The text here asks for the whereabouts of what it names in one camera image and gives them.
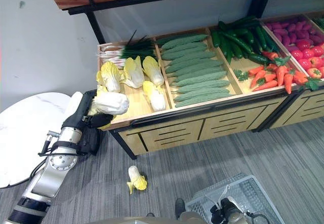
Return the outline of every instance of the black cable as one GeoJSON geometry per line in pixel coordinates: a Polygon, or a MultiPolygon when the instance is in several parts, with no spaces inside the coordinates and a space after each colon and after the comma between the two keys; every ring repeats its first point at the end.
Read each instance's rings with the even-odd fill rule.
{"type": "Polygon", "coordinates": [[[46,158],[44,160],[42,160],[33,170],[32,172],[30,173],[30,176],[28,178],[26,178],[25,180],[22,180],[18,183],[15,183],[13,185],[8,185],[6,187],[3,187],[3,188],[0,188],[0,190],[4,190],[4,189],[9,189],[9,188],[12,188],[12,187],[15,187],[15,186],[18,186],[18,185],[21,185],[22,183],[25,183],[27,181],[30,181],[36,174],[36,172],[39,170],[39,168],[45,163],[46,161],[46,158]]]}
{"type": "Polygon", "coordinates": [[[46,161],[46,159],[47,159],[47,157],[44,159],[44,160],[42,160],[33,170],[32,170],[32,172],[30,173],[30,176],[29,176],[29,179],[31,180],[34,176],[35,176],[35,174],[36,174],[36,172],[39,170],[39,168],[45,163],[45,161],[46,161]]]}
{"type": "Polygon", "coordinates": [[[257,217],[263,217],[264,219],[266,219],[266,221],[268,222],[268,224],[270,224],[270,221],[269,219],[265,216],[265,215],[262,215],[262,214],[253,214],[253,213],[250,213],[250,212],[246,212],[247,216],[251,217],[251,220],[252,220],[252,224],[254,224],[254,219],[257,218],[257,217]]]}
{"type": "Polygon", "coordinates": [[[0,188],[0,190],[5,190],[5,189],[9,189],[9,188],[12,188],[12,187],[15,187],[15,186],[21,185],[22,183],[25,183],[25,182],[27,182],[27,181],[29,181],[29,178],[26,178],[25,180],[22,180],[22,181],[20,181],[20,182],[18,182],[18,183],[15,183],[15,184],[13,184],[13,185],[8,185],[8,186],[5,186],[5,187],[2,187],[2,188],[0,188]]]}

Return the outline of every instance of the plastic basket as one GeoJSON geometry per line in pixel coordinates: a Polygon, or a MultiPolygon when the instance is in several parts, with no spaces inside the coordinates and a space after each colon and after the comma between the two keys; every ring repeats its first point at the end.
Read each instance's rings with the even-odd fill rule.
{"type": "MultiPolygon", "coordinates": [[[[186,210],[198,212],[207,223],[212,224],[210,209],[218,201],[227,184],[230,188],[223,198],[231,196],[242,211],[264,214],[271,224],[285,223],[255,176],[245,176],[242,173],[197,192],[192,200],[186,203],[186,210]]],[[[267,223],[263,218],[256,218],[254,222],[267,223]]]]}

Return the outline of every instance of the carpet floor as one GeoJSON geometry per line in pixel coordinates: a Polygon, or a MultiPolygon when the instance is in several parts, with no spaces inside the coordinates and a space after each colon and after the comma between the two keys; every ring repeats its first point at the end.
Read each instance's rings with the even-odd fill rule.
{"type": "MultiPolygon", "coordinates": [[[[240,172],[259,180],[284,221],[324,223],[324,118],[152,152],[131,160],[107,133],[97,156],[80,158],[43,223],[84,224],[122,217],[175,218],[174,202],[240,172]],[[128,168],[148,179],[129,194],[128,168]]],[[[27,184],[0,190],[0,222],[27,184]]]]}

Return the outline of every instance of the white round table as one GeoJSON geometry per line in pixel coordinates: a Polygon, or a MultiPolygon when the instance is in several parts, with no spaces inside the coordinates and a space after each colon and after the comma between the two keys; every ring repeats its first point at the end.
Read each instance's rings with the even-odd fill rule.
{"type": "Polygon", "coordinates": [[[23,99],[0,113],[0,188],[27,179],[44,157],[49,130],[60,133],[70,97],[42,93],[23,99]]]}

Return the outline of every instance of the cabinet panel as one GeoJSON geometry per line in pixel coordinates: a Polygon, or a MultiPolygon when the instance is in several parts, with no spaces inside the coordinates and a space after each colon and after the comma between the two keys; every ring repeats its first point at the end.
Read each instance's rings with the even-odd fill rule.
{"type": "Polygon", "coordinates": [[[135,155],[257,128],[286,97],[120,132],[135,155]]]}
{"type": "Polygon", "coordinates": [[[324,90],[305,91],[271,126],[276,128],[324,116],[324,90]]]}
{"type": "Polygon", "coordinates": [[[119,135],[123,138],[135,155],[140,155],[147,152],[139,134],[129,134],[128,131],[124,131],[120,132],[119,135]]]}
{"type": "Polygon", "coordinates": [[[142,132],[141,136],[150,152],[157,151],[197,141],[202,123],[202,120],[196,120],[169,127],[157,127],[155,130],[142,132]]]}
{"type": "Polygon", "coordinates": [[[235,113],[215,116],[205,121],[201,132],[201,140],[215,138],[227,134],[249,130],[251,124],[266,106],[240,110],[235,113]]]}

